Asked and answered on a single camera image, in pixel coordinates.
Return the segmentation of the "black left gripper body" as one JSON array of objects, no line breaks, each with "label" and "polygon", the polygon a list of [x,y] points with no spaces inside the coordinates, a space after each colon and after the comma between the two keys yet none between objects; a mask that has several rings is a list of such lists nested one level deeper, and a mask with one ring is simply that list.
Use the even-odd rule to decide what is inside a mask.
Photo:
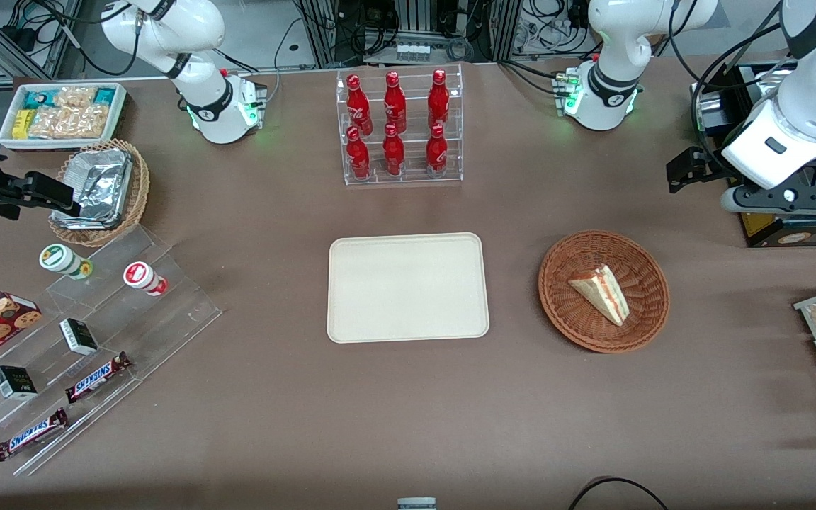
[{"label": "black left gripper body", "polygon": [[707,171],[710,181],[723,180],[727,187],[735,184],[735,168],[722,158],[719,149],[706,149]]}]

